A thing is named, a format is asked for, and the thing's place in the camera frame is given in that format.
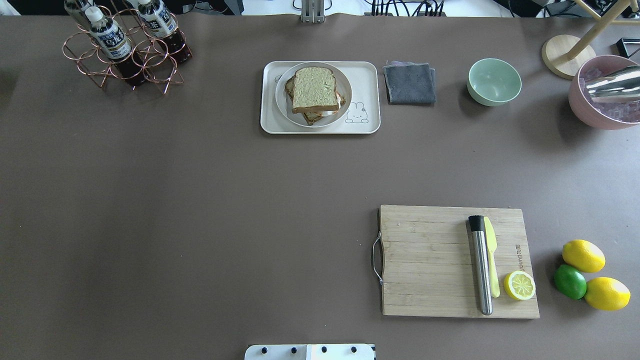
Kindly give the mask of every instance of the bottle label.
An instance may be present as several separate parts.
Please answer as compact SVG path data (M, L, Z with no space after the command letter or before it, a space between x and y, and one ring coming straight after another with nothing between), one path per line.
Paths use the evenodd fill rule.
M119 59L131 52L131 44L118 26L112 26L106 32L98 34L103 50L111 59Z
M167 10L162 2L160 2L160 8L156 12L148 15L140 14L140 17L142 17L147 27L157 38L164 38L171 35L177 27L169 10Z

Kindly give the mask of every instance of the metal shaker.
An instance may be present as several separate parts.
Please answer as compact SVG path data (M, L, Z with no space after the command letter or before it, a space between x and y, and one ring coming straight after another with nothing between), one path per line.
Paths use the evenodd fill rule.
M631 65L585 83L593 102L640 100L640 66Z

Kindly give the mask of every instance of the toast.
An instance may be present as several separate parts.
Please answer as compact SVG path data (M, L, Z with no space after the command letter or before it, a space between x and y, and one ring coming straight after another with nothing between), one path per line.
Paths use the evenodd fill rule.
M293 102L293 78L289 79L285 83L284 90L287 92L287 95L289 95L291 102ZM344 103L346 102L345 98L342 95L340 95L338 90L335 91L335 96L338 99L338 103L340 104L339 107L343 107ZM308 125L313 125L316 121L320 120L322 117L333 115L334 113L336 113L336 111L309 111L306 113L302 113L302 116L304 116Z
M338 111L333 71L324 67L303 67L293 75L291 112Z

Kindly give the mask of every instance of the wooden pole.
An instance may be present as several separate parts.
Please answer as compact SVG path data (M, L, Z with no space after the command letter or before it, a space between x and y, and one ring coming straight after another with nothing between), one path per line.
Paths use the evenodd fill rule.
M577 42L566 54L569 60L575 59L593 39L595 39L609 24L615 20L628 6L637 7L636 0L618 0L598 22Z

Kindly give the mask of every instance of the sliced lemon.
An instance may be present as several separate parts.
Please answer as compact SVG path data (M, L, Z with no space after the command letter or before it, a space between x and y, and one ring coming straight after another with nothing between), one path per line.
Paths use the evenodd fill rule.
M531 275L517 270L504 278L504 291L516 300L529 300L536 294L536 283Z

